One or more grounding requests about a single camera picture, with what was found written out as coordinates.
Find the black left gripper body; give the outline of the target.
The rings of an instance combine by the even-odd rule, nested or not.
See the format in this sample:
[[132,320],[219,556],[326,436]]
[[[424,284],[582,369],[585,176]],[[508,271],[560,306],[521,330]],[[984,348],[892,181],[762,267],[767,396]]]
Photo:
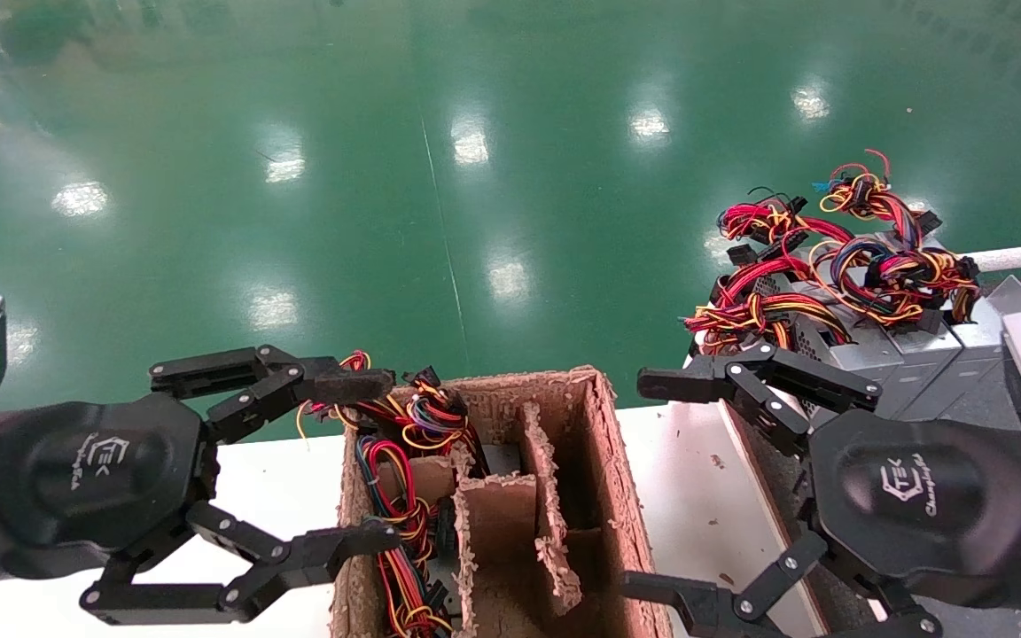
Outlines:
[[215,445],[165,394],[0,413],[0,580],[57,579],[111,558],[153,568],[214,497]]

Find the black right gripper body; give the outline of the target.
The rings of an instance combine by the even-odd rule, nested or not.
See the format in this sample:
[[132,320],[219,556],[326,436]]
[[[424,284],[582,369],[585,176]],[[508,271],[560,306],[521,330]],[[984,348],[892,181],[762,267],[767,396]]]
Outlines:
[[807,441],[815,525],[872,584],[993,604],[1021,541],[1021,436],[854,409]]

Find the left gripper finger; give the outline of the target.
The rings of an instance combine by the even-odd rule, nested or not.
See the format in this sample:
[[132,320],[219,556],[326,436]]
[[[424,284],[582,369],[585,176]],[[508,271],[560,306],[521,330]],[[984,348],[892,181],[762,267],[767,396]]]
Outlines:
[[[135,584],[138,573],[161,563],[195,537],[250,566],[228,584]],[[177,524],[113,554],[101,577],[82,593],[80,606],[110,626],[247,623],[287,591],[333,584],[352,557],[400,546],[400,533],[373,518],[283,541],[207,501],[196,502]]]
[[296,358],[273,345],[157,362],[149,377],[154,392],[179,401],[226,395],[204,419],[209,439],[222,444],[246,439],[305,404],[353,405],[394,388],[388,369],[345,369],[332,356]]

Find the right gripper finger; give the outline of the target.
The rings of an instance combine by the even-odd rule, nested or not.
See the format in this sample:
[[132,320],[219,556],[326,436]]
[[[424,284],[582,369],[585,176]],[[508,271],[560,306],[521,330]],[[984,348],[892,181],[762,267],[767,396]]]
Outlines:
[[[835,542],[805,532],[773,563],[763,569],[740,594],[713,582],[624,571],[621,594],[676,610],[691,637],[782,637],[770,621],[770,610],[819,565],[830,565]],[[868,590],[884,607],[883,621],[850,627],[842,637],[940,637],[940,621],[924,609],[908,591],[893,584],[872,584]]]
[[640,369],[637,392],[657,401],[729,404],[776,451],[803,459],[815,425],[786,396],[817,405],[838,423],[879,423],[882,387],[803,353],[761,345],[729,355],[697,354],[683,369]]

